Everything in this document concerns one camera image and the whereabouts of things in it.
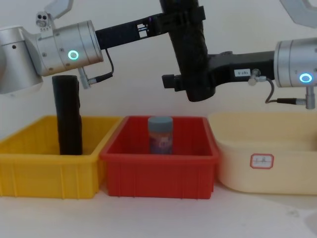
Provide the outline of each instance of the beige plastic bin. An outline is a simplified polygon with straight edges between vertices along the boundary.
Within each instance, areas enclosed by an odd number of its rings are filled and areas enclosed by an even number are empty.
[[[251,193],[317,194],[316,113],[209,116],[222,152],[219,180]]]

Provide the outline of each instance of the white table surface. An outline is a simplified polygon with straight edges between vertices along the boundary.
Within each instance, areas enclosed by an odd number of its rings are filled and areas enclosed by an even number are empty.
[[[317,238],[317,196],[0,198],[1,238]]]

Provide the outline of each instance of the yellow plastic bin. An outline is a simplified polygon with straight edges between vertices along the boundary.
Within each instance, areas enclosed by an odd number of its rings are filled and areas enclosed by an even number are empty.
[[[59,155],[54,116],[0,142],[0,196],[93,198],[104,179],[99,153],[122,119],[82,117],[82,156]]]
[[[316,113],[209,117],[222,153],[219,180],[242,192],[317,195]]]

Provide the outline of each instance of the glowing blue ring light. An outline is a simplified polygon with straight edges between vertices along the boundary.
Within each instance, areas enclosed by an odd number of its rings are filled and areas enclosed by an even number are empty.
[[[302,83],[310,83],[313,80],[313,77],[309,74],[309,73],[303,73],[301,74],[301,76],[299,77],[299,80]]]
[[[68,57],[71,60],[77,60],[79,58],[79,54],[77,51],[70,51],[70,52],[68,52]]]

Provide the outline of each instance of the red plastic bin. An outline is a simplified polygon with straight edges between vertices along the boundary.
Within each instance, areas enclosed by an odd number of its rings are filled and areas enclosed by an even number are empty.
[[[101,152],[109,195],[210,199],[219,150],[208,120],[173,117],[173,155],[153,155],[148,118],[127,117]]]

